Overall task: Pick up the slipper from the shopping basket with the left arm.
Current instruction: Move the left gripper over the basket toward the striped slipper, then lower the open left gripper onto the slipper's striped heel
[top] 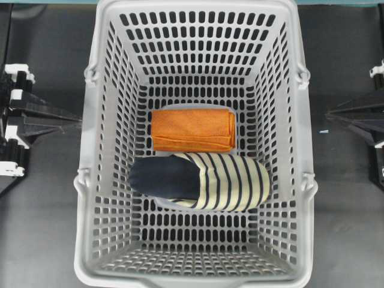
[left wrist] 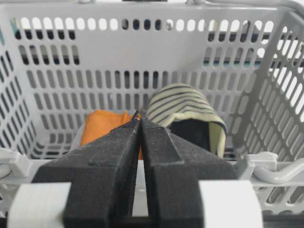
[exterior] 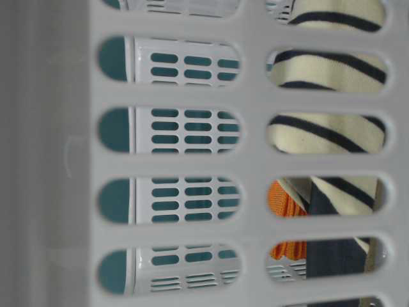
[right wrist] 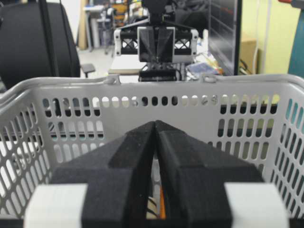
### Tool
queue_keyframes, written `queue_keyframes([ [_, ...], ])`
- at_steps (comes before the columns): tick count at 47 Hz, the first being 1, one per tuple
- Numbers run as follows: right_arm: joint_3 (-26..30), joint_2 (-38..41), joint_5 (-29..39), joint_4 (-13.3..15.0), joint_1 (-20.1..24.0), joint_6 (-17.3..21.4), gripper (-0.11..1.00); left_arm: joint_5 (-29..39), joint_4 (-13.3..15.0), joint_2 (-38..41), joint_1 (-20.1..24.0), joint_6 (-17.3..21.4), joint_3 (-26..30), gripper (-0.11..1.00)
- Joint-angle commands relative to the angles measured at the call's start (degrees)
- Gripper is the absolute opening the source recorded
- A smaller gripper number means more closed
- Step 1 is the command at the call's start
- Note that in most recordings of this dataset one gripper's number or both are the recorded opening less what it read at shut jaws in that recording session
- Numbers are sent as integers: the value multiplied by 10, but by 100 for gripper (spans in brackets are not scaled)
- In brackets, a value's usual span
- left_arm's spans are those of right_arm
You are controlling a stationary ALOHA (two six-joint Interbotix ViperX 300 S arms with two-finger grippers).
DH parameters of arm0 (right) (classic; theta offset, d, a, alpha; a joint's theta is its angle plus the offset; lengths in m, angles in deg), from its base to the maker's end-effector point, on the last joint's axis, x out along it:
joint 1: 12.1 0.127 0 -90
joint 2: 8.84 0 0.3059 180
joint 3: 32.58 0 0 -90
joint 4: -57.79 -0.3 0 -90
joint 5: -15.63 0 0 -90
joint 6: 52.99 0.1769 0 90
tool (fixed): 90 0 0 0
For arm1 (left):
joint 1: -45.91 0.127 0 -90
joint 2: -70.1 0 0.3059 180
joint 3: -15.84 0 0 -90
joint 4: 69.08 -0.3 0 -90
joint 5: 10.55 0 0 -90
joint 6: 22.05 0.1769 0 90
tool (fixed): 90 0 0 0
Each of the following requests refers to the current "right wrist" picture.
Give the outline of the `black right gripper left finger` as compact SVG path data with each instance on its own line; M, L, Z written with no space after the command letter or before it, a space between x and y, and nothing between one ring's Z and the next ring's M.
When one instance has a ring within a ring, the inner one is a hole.
M145 224L155 123L57 167L27 206L26 228L136 228Z

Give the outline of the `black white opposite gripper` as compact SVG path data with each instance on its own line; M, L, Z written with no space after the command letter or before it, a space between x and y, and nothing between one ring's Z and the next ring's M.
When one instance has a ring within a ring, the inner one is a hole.
M114 31L115 54L137 55L140 62L191 62L198 37L185 26L124 26Z

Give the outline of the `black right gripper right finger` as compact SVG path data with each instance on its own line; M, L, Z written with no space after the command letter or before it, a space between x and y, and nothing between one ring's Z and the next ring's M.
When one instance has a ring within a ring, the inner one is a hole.
M257 167L156 121L168 214L189 228L287 228L276 187Z

